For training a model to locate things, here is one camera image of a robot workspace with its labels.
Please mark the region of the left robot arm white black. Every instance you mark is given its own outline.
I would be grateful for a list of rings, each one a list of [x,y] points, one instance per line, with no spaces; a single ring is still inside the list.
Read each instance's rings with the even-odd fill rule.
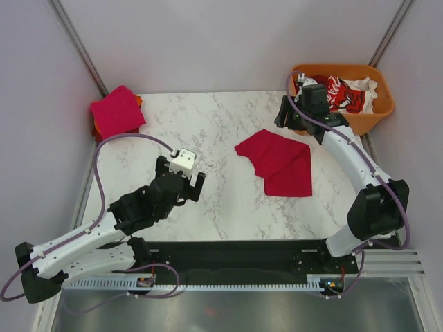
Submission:
[[[147,243],[134,233],[166,219],[174,207],[199,200],[206,175],[200,172],[195,184],[190,183],[195,159],[187,149],[170,160],[159,156],[152,182],[121,196],[99,223],[90,222],[42,245],[19,244],[15,254],[28,303],[43,302],[87,277],[149,269],[152,256]]]

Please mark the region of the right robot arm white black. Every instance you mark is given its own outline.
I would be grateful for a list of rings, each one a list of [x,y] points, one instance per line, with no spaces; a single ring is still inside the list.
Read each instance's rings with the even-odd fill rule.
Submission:
[[[409,186],[404,180],[393,180],[371,159],[341,113],[329,112],[323,85],[303,84],[296,97],[284,95],[274,122],[279,128],[313,136],[336,159],[356,192],[346,225],[326,238],[325,250],[317,254],[321,270],[333,272],[342,257],[369,243],[380,243],[382,236],[409,230]]]

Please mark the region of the red white printed t shirt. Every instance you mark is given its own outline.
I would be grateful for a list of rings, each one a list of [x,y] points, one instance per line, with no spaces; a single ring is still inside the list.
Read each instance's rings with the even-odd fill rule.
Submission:
[[[373,114],[373,102],[378,95],[378,83],[370,78],[344,80],[337,76],[327,78],[327,101],[331,112]]]

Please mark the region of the orange plastic basket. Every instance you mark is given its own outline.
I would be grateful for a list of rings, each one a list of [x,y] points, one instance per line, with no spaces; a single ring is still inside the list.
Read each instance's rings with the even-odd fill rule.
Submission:
[[[369,133],[378,122],[389,116],[395,107],[394,100],[383,75],[375,68],[364,64],[300,64],[293,68],[327,86],[331,75],[344,80],[370,78],[378,83],[377,99],[373,102],[373,114],[343,113],[356,135]]]

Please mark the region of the folded pink t shirt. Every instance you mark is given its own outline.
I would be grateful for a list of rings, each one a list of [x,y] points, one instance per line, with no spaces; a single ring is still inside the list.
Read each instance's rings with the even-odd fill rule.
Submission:
[[[129,88],[120,85],[102,100],[92,102],[89,110],[93,121],[98,122],[132,122],[136,127],[146,124],[146,119],[138,106],[134,94]]]

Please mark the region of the folded dark red t shirt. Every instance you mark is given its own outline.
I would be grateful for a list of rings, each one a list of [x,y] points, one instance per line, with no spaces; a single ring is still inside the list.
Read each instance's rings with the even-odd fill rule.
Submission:
[[[132,122],[93,122],[91,135],[96,142],[102,142],[112,136],[124,133],[139,133],[139,127]]]

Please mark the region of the folded orange t shirt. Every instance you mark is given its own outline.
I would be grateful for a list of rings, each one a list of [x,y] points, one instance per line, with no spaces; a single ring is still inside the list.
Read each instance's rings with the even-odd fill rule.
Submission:
[[[136,99],[136,103],[137,103],[137,105],[138,105],[138,106],[142,105],[142,103],[143,103],[143,99],[142,99],[139,95],[135,95],[134,97],[135,97],[135,99]]]

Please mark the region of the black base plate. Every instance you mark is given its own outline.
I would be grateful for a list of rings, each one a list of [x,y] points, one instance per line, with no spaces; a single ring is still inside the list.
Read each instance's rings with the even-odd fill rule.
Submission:
[[[308,275],[354,274],[352,255],[330,257],[325,241],[174,241],[136,247],[138,273],[153,272],[156,285],[277,286],[306,284]]]

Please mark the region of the right aluminium frame post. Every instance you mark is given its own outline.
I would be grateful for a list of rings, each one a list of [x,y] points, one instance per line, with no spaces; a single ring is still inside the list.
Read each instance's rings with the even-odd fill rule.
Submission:
[[[383,56],[388,50],[390,44],[395,38],[396,34],[399,32],[401,25],[407,18],[409,12],[413,8],[416,0],[402,0],[398,9],[396,10],[393,18],[391,19],[381,41],[378,43],[378,46],[375,49],[368,65],[377,68],[380,64]]]

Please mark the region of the aluminium frame post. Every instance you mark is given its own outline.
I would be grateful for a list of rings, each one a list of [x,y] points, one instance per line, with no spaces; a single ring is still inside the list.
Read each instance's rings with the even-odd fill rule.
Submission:
[[[378,43],[378,46],[375,49],[368,65],[377,68],[380,64],[383,56],[388,50],[390,44],[395,38],[396,34],[399,32],[401,25],[407,18],[409,12],[413,8],[416,0],[402,0],[398,9],[396,10],[393,18],[391,19],[381,41]]]
[[[84,45],[77,29],[75,28],[71,18],[60,0],[48,0],[48,4],[59,19],[67,37],[72,43],[75,51],[81,59],[86,68],[90,78],[95,84],[101,97],[106,97],[109,92],[105,83],[103,82],[91,56],[89,55],[86,46]]]

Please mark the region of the aluminium rail profile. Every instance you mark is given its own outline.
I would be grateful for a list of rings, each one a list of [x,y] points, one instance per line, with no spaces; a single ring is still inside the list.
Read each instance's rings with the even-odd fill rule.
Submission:
[[[424,274],[424,268],[416,250],[365,251],[362,277],[417,277]]]

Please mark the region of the left aluminium frame post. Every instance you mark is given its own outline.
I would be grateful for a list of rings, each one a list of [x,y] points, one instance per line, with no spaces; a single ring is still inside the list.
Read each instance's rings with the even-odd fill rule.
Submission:
[[[95,84],[101,97],[106,97],[109,92],[105,83],[103,82],[91,56],[89,55],[86,46],[84,45],[77,29],[75,28],[71,18],[60,0],[48,0],[48,4],[59,19],[67,37],[72,43],[75,51],[81,59],[86,68],[90,78]]]

